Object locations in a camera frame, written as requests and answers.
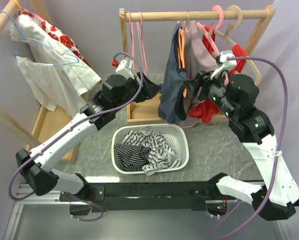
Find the navy blue tank top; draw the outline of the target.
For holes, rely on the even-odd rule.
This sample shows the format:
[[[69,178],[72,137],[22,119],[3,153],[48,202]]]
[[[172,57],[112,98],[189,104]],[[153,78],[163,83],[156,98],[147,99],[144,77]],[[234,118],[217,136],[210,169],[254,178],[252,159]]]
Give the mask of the navy blue tank top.
[[[186,119],[183,91],[185,89],[184,82],[188,78],[186,69],[179,67],[178,58],[179,31],[182,29],[182,25],[178,23],[173,31],[159,98],[158,116],[169,124],[178,124]]]

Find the orange plastic hanger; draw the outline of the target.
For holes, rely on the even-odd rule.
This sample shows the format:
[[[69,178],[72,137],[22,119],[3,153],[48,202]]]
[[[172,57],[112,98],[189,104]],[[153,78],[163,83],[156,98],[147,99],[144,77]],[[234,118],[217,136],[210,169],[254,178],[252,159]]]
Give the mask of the orange plastic hanger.
[[[186,68],[186,63],[185,63],[185,32],[184,30],[180,27],[178,29],[178,49],[177,49],[177,54],[178,54],[178,66],[180,69],[185,69]]]

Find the pink wire hanger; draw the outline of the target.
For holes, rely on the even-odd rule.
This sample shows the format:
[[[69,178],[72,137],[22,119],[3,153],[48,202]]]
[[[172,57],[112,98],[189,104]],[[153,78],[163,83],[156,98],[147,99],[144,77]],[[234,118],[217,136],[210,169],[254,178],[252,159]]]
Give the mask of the pink wire hanger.
[[[140,22],[136,23],[137,36],[138,36],[140,54],[141,54],[141,59],[142,59],[142,64],[143,64],[143,73],[146,76],[148,76],[147,56],[146,56],[144,38],[143,38],[143,15],[142,15],[141,11],[139,11],[139,16],[140,16]]]
[[[129,25],[130,25],[130,40],[131,40],[131,54],[132,57],[135,57],[135,38],[134,38],[134,26],[132,22],[132,16],[131,12],[128,12],[128,19],[129,19]],[[137,74],[136,72],[136,62],[133,60],[133,75],[135,76]]]

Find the white striped tank top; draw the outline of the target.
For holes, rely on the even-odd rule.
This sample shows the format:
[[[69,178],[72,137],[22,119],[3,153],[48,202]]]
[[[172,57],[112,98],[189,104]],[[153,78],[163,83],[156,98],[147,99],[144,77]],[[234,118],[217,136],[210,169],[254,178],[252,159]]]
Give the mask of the white striped tank top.
[[[147,176],[160,170],[178,168],[182,163],[182,158],[176,155],[166,138],[152,126],[142,131],[129,130],[122,141],[117,144],[151,148],[149,164],[145,165],[141,171]]]

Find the black striped tank top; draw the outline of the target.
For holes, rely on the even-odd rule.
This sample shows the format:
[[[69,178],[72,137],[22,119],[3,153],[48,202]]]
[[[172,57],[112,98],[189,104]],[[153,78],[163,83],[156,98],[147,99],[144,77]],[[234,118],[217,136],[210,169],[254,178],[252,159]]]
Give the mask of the black striped tank top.
[[[114,160],[124,172],[139,172],[148,165],[150,147],[116,143],[114,145]]]

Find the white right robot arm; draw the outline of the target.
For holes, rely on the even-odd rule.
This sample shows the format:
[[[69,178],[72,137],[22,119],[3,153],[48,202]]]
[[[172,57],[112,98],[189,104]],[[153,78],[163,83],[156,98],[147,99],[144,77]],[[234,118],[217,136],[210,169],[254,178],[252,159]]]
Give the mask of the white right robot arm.
[[[228,118],[228,126],[255,161],[264,184],[237,180],[221,172],[208,181],[207,194],[213,199],[223,195],[234,197],[255,210],[265,203],[260,217],[267,221],[287,220],[299,206],[299,186],[277,151],[278,142],[269,117],[254,106],[260,90],[245,74],[231,76],[226,86],[223,79],[200,71],[195,79],[183,84],[189,98],[212,101]]]

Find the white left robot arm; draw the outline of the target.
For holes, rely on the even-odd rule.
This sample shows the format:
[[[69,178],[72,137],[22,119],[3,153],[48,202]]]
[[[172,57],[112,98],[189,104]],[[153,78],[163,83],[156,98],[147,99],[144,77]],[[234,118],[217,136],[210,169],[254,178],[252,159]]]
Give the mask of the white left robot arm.
[[[114,120],[120,109],[132,102],[150,100],[160,89],[140,72],[130,78],[110,75],[64,128],[32,150],[16,153],[17,164],[22,167],[20,174],[38,196],[58,190],[71,193],[78,201],[86,200],[90,189],[85,178],[79,173],[58,171],[55,166],[73,147]]]

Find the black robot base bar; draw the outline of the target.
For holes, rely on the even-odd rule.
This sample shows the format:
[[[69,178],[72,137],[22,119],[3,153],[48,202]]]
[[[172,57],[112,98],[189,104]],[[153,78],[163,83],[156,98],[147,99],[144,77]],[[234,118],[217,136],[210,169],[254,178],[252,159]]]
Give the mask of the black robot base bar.
[[[92,202],[104,211],[191,209],[204,211],[207,201],[233,200],[208,181],[89,182],[77,194],[64,191],[61,202]]]

